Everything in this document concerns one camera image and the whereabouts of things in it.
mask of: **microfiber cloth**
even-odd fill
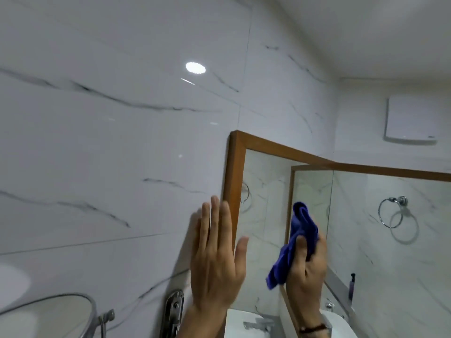
[[[307,260],[315,252],[318,242],[318,227],[308,214],[307,206],[304,203],[295,203],[293,205],[293,217],[291,218],[290,240],[280,250],[279,258],[271,268],[266,284],[269,289],[277,285],[283,285],[286,282],[291,264],[295,259],[296,239],[298,236],[304,236],[307,241]]]

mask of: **bracelet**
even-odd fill
[[[301,335],[303,335],[303,334],[310,334],[310,333],[314,333],[314,332],[318,332],[318,331],[322,331],[322,330],[327,330],[327,326],[325,324],[321,324],[321,325],[313,327],[313,328],[301,327],[301,329],[299,330],[299,333]]]

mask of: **white sink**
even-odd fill
[[[321,310],[321,314],[326,317],[332,325],[331,338],[357,338],[346,320],[344,320],[338,314],[323,310]]]

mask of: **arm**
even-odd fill
[[[232,218],[227,202],[218,197],[202,205],[191,254],[193,305],[183,319],[177,338],[214,338],[224,323],[246,276],[249,238],[238,241],[235,257]]]
[[[316,251],[310,261],[307,258],[307,241],[299,236],[296,240],[295,260],[286,281],[290,306],[301,327],[315,328],[323,323],[319,312],[321,290],[327,271],[327,245],[320,233]],[[304,334],[305,338],[328,338],[327,330]]]

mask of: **wooden mirror frame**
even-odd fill
[[[230,213],[232,216],[233,244],[235,244],[236,231],[238,227],[238,216],[240,210],[241,188],[243,184],[243,172],[245,169],[246,150],[254,150],[257,152],[278,156],[280,158],[290,159],[308,165],[314,165],[293,166],[291,168],[285,243],[288,242],[288,237],[290,234],[291,203],[293,200],[294,177],[297,170],[328,169],[334,171],[378,174],[392,177],[451,182],[451,174],[448,173],[337,163],[335,161],[325,159],[310,153],[302,152],[295,148],[287,147],[276,142],[262,139],[261,137],[254,136],[243,131],[233,131],[229,136],[229,148],[227,155],[227,165],[225,169],[223,192],[223,200],[228,201],[230,206]],[[280,293],[285,301],[288,312],[290,313],[290,317],[296,329],[296,332],[299,332],[299,324],[296,321],[294,313],[290,308],[290,303],[283,286],[280,286]],[[223,336],[224,328],[225,323],[223,325],[222,334],[220,333],[220,335],[218,336]]]

